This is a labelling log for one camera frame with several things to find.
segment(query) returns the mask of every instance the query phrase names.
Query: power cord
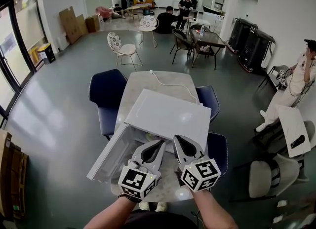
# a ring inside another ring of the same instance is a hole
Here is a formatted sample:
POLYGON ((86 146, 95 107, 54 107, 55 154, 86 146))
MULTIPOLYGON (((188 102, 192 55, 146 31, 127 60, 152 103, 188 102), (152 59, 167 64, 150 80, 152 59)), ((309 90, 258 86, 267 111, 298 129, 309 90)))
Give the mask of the power cord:
POLYGON ((197 99, 194 95, 192 95, 191 91, 190 91, 186 86, 181 85, 181 84, 163 84, 162 82, 159 81, 159 79, 158 79, 158 77, 156 76, 156 74, 154 73, 154 71, 150 70, 149 73, 153 74, 153 75, 156 77, 157 81, 158 81, 161 85, 163 85, 163 86, 181 86, 181 87, 186 88, 187 91, 189 92, 189 94, 190 94, 193 98, 195 98, 196 104, 198 103, 198 99, 197 99))
POLYGON ((197 213, 195 213, 195 212, 192 211, 191 214, 192 214, 193 216, 195 216, 196 219, 197 219, 197 228, 198 228, 198 221, 200 220, 201 223, 202 223, 202 225, 203 225, 203 229, 205 229, 203 220, 198 217, 198 215, 199 215, 199 210, 197 211, 197 213))

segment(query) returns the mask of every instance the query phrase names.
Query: white table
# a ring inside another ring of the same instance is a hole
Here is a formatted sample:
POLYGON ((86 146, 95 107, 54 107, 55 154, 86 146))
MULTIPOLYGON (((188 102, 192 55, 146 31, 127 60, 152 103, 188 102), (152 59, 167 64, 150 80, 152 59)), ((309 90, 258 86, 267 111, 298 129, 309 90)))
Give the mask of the white table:
POLYGON ((205 25, 208 26, 208 28, 210 29, 211 24, 207 21, 207 20, 203 20, 203 19, 189 19, 188 25, 187 25, 187 34, 189 34, 189 28, 191 27, 191 24, 198 24, 198 25, 205 25))
MULTIPOLYGON (((190 75, 174 72, 155 71, 158 79, 164 84, 182 84, 186 86, 190 92, 198 98, 195 86, 190 75)), ((124 122, 138 96, 143 89, 149 89, 165 95, 176 97, 182 100, 195 103, 196 100, 183 87, 163 86, 159 84, 154 75, 149 71, 131 73, 123 97, 118 110, 118 117, 115 130, 124 122)), ((128 161, 131 155, 127 154, 124 160, 128 161)), ((160 167, 161 175, 164 176, 159 181, 159 184, 148 194, 145 201, 150 202, 172 202, 178 200, 191 199, 192 195, 186 186, 179 186, 178 180, 174 171, 178 168, 178 162, 175 156, 165 152, 162 165, 160 167)), ((120 189, 117 185, 119 173, 114 174, 111 179, 111 191, 115 195, 120 194, 120 189)))
POLYGON ((310 151, 311 144, 300 110, 281 105, 276 105, 276 110, 284 131, 289 157, 292 158, 310 151), (305 141, 292 149, 291 144, 301 135, 305 136, 305 141))

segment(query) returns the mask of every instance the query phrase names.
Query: white sneaker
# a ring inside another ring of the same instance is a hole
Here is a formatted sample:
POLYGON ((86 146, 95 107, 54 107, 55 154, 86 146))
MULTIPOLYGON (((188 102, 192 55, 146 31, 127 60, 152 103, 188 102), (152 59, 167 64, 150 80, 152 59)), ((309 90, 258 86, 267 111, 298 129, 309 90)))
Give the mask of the white sneaker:
POLYGON ((263 110, 260 111, 260 115, 261 115, 264 119, 266 119, 267 116, 268 116, 268 114, 267 114, 265 111, 263 111, 263 110))
POLYGON ((277 208, 284 207, 287 205, 287 200, 281 200, 277 202, 277 208))
POLYGON ((276 223, 282 221, 282 219, 283 219, 283 215, 278 216, 278 217, 275 217, 275 218, 273 219, 273 222, 272 222, 272 223, 273 223, 273 224, 276 224, 276 223))
POLYGON ((150 211, 149 202, 140 202, 138 205, 139 205, 139 209, 144 210, 144 211, 150 211))
POLYGON ((159 202, 156 211, 167 211, 167 203, 159 202))
POLYGON ((262 132, 264 129, 266 129, 266 127, 267 126, 263 123, 256 128, 256 132, 262 132))

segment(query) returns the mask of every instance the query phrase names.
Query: patterned chair cushion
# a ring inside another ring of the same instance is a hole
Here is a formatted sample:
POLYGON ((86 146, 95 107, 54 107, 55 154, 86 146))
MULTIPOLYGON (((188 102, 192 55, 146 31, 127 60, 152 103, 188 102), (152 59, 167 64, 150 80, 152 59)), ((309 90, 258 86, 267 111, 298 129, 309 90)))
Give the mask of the patterned chair cushion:
POLYGON ((119 51, 122 47, 119 36, 112 32, 108 34, 108 44, 112 51, 119 51))

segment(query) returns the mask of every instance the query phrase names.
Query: black chair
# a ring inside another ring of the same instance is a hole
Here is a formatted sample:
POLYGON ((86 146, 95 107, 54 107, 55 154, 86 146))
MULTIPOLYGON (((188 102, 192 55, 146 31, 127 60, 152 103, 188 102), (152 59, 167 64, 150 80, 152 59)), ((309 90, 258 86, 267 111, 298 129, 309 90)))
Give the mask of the black chair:
POLYGON ((203 86, 196 88, 197 96, 200 103, 203 103, 205 107, 211 108, 211 119, 210 123, 215 119, 219 113, 220 107, 217 100, 215 91, 212 86, 203 86))
MULTIPOLYGON (((202 28, 202 25, 195 24, 195 25, 192 25, 192 26, 190 27, 190 30, 191 30, 191 29, 201 30, 201 28, 202 28)), ((207 28, 207 27, 205 27, 205 26, 204 26, 204 30, 205 30, 206 32, 209 32, 209 33, 211 32, 210 29, 207 28)))
POLYGON ((174 63, 174 59, 176 58, 177 52, 181 49, 187 50, 189 56, 191 56, 191 52, 193 52, 193 59, 194 59, 194 54, 195 54, 194 48, 196 45, 193 42, 189 41, 187 36, 185 35, 185 33, 182 32, 181 30, 173 29, 172 33, 174 34, 175 41, 176 41, 176 43, 173 45, 172 50, 177 45, 177 49, 176 49, 176 52, 174 54, 172 64, 174 63))
POLYGON ((226 174, 228 169, 228 149, 226 137, 217 133, 209 132, 207 135, 207 149, 210 159, 214 159, 221 176, 226 174))
POLYGON ((117 69, 95 74, 91 78, 89 100, 98 106, 101 134, 108 140, 114 134, 126 84, 126 78, 117 69))

